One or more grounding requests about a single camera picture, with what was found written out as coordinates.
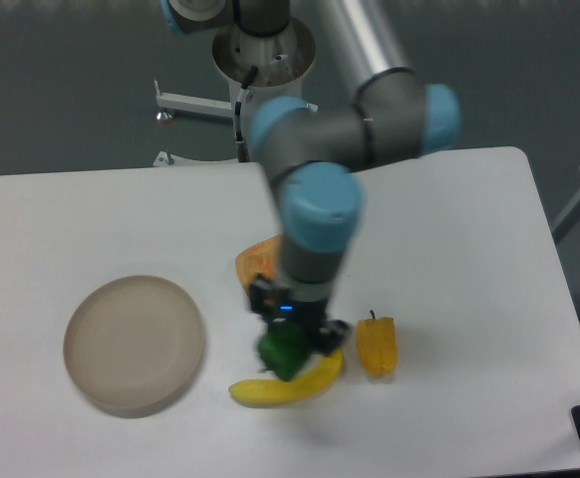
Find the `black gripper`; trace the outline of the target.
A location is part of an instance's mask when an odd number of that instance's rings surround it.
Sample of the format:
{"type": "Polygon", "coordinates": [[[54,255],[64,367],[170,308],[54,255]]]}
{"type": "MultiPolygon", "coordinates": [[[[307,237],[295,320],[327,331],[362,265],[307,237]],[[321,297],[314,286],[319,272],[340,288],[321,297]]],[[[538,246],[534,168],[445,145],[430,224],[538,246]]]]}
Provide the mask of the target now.
{"type": "Polygon", "coordinates": [[[346,341],[351,331],[349,323],[327,319],[328,299],[296,299],[293,290],[281,287],[263,275],[258,275],[252,282],[248,297],[251,311],[269,327],[280,320],[299,326],[312,353],[329,357],[346,341]]]}

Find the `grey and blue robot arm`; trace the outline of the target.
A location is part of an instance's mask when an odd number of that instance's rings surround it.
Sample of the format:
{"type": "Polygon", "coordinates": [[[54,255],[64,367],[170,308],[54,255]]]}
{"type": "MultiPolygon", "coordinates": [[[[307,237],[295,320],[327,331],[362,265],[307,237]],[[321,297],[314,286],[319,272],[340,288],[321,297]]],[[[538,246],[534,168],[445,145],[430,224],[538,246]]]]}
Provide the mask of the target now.
{"type": "Polygon", "coordinates": [[[281,221],[273,279],[249,286],[251,310],[266,325],[258,344],[272,352],[328,355],[348,326],[327,316],[333,286],[361,214],[359,171],[455,145],[454,91],[414,71],[379,1],[315,5],[352,102],[323,113],[281,89],[301,79],[316,44],[287,1],[165,1],[170,28],[215,32],[213,57],[238,86],[232,121],[241,161],[259,163],[281,221]]]}

